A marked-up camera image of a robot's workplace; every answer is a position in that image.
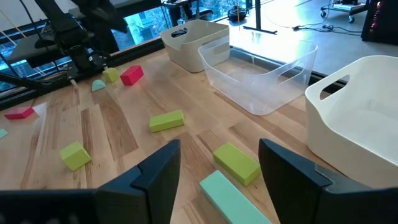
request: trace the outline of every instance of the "beige bin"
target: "beige bin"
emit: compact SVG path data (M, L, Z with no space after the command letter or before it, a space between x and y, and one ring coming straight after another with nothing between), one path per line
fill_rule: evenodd
M187 33L172 37L172 33L187 28ZM198 48L229 35L229 26L215 22L194 20L160 33L170 59L189 72L204 70Z

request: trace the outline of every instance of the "light blue block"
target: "light blue block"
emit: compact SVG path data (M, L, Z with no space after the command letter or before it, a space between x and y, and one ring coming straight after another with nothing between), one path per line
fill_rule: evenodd
M105 88L105 82L102 80L95 80L91 86L91 91L97 91Z
M4 138L6 135L8 135L8 132L4 129L0 129L0 139Z
M272 224L220 171L201 181L200 187L228 223Z

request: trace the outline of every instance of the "wooden tabletop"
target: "wooden tabletop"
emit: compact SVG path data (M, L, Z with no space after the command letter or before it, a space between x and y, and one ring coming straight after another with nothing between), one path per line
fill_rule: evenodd
M117 177L171 139L182 144L180 183L172 223L226 223L201 192L199 182L220 170L272 223L279 223L262 176L247 187L216 164L212 151L226 142L258 161L260 138L271 139L325 167L306 145L305 98L267 116L254 116L209 86L204 72L189 73L165 50L118 67L141 65L144 78L134 86L121 80L91 92L100 75L19 106L33 106L27 119L9 121L0 111L0 189L94 188ZM151 116L183 110L185 126L159 133ZM72 172L59 150L80 141L92 161Z

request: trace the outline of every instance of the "gray floor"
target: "gray floor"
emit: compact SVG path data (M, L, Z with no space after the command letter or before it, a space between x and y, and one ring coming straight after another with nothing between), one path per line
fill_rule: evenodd
M300 30L294 32L291 28L297 25L322 22L320 7L327 5L328 0L274 0L261 6L262 28L278 30L278 36L307 40L318 45L314 71L332 74L345 65L369 55L390 55L398 57L398 46L363 42L360 36L322 33L314 30ZM367 12L355 15L354 24L348 23L348 14L330 11L324 24L339 26L348 30L362 31ZM255 12L252 10L249 17L241 25L256 26ZM231 35L244 32L242 28L231 26Z

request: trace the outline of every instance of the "floor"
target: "floor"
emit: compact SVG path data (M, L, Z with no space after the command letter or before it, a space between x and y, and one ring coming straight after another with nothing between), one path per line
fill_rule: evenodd
M332 74L355 60L369 55L390 55L398 57L398 46L363 42L360 36L322 33L314 30L294 32L291 28L297 25L314 24L324 20L320 17L320 8L328 4L328 0L274 0L261 6L262 29L277 30L278 37L307 40L318 45L313 70ZM355 22L348 23L348 14L330 11L324 24L334 25L353 31L362 31L367 12L355 15ZM256 26L255 10L242 22L242 26ZM231 24L231 33L242 32L242 27Z
M254 116L209 86L204 72L188 73L160 50L118 67L140 65L144 77L134 86L121 80L91 92L100 75L19 106L36 114L17 121L0 111L0 189L96 188L136 165L171 139L181 140L181 171L172 223L226 223L201 192L199 182L220 170L272 223L279 223L264 179L247 187L217 163L212 152L233 143L258 161L258 142L268 138L333 169L307 147L305 98L267 116ZM185 126L151 133L149 118L183 110ZM72 172L59 151L80 141L92 161Z

